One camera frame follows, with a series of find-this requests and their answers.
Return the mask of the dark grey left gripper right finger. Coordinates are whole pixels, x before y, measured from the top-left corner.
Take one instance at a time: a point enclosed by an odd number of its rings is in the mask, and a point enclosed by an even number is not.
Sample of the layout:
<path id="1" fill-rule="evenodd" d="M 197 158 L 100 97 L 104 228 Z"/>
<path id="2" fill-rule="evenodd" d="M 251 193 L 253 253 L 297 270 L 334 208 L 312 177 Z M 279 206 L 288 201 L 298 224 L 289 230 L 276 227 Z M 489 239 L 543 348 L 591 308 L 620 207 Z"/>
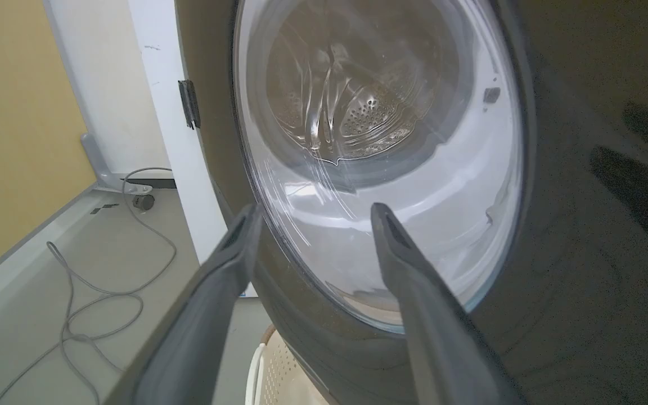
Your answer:
<path id="1" fill-rule="evenodd" d="M 371 205 L 381 276 L 396 297 L 421 404 L 525 404 L 514 378 L 393 211 Z"/>

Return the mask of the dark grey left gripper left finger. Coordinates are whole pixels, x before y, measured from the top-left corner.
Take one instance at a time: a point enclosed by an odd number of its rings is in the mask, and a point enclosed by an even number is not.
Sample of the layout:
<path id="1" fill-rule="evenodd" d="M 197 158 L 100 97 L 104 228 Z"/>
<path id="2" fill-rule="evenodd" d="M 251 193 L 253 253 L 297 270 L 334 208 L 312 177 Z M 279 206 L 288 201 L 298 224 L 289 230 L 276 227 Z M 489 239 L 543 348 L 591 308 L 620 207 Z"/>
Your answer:
<path id="1" fill-rule="evenodd" d="M 209 404 L 237 300 L 254 277 L 262 209 L 244 207 L 106 398 L 108 404 Z"/>

